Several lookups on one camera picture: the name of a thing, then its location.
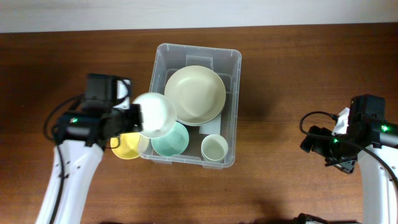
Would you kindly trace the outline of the yellow small bowl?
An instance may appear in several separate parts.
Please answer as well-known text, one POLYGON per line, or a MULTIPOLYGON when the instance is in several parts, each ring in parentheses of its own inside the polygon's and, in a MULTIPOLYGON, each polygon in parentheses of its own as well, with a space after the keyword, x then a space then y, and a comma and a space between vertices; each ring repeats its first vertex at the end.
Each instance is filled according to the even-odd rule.
POLYGON ((148 148, 150 139, 139 133, 125 133, 111 138, 110 147, 121 159, 136 159, 148 148))

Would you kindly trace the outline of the white small bowl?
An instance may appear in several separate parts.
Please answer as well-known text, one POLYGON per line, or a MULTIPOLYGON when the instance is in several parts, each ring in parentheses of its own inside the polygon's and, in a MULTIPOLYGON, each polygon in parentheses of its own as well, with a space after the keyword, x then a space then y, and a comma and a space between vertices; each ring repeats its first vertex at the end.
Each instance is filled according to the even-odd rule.
POLYGON ((139 105, 142 115, 142 131, 139 133, 146 138, 162 138, 174 127, 177 112, 171 101, 160 93, 145 93, 134 101, 139 105))

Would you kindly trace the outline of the mint green small bowl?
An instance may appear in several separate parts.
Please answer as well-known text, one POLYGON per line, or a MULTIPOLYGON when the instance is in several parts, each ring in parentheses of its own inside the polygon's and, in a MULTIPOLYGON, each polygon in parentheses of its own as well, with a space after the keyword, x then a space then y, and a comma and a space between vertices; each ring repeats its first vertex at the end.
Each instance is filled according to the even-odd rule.
POLYGON ((174 127, 166 136, 151 140, 154 151, 165 157, 183 153, 188 143, 189 133, 186 127, 178 122, 175 123, 174 127))

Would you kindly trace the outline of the clear plastic storage bin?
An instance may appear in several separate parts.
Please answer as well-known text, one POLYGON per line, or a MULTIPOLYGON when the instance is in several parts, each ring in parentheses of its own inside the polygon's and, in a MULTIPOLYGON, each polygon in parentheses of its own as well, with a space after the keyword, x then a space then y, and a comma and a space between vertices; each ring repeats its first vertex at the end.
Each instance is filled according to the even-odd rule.
POLYGON ((165 84, 171 75, 186 66, 199 65, 217 73, 226 87, 226 103, 221 113, 220 135, 228 143, 228 153, 221 162, 205 160, 201 154, 201 143, 208 135, 199 133, 200 126, 187 126, 190 142, 181 155, 161 156, 154 151, 152 144, 149 143, 148 148, 141 154, 141 157, 163 164, 179 162, 196 164, 209 169, 231 167, 236 157, 241 62, 242 55, 235 49, 160 44, 157 48, 149 91, 163 94, 165 84))

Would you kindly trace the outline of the cream bowl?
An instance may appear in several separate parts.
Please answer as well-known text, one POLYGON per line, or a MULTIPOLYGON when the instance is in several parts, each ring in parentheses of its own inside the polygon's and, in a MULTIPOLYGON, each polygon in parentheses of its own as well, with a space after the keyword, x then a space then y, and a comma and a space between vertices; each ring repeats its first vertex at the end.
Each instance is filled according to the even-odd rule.
POLYGON ((226 103, 226 87, 213 70, 190 65, 177 70, 165 84, 164 95, 172 102, 177 120, 199 126, 215 119, 226 103))

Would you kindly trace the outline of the cream cup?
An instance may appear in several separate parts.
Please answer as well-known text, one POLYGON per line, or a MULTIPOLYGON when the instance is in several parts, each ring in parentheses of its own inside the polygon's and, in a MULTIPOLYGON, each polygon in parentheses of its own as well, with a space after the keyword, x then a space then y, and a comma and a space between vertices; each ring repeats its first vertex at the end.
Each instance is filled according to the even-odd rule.
POLYGON ((205 160, 210 162, 221 162, 228 153, 226 139, 217 134, 205 137, 201 143, 201 154, 205 160))

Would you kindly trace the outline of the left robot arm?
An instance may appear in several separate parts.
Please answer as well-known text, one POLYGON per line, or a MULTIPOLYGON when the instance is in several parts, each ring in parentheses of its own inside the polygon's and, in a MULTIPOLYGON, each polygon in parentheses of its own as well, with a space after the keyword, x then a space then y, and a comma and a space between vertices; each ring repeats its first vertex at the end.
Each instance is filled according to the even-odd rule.
POLYGON ((52 129, 53 166, 37 223, 80 223, 92 178, 107 142, 142 131, 138 104, 129 109, 67 111, 52 129))

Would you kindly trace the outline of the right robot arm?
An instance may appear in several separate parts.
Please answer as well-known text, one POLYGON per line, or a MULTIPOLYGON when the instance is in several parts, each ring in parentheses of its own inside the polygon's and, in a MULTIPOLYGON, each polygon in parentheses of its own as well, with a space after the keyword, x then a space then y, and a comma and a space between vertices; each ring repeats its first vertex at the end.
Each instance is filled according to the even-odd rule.
POLYGON ((326 166, 352 174, 359 166, 363 222, 397 223, 397 125, 385 119, 385 100, 359 95, 339 114, 332 130, 311 126, 300 147, 325 158, 326 166))

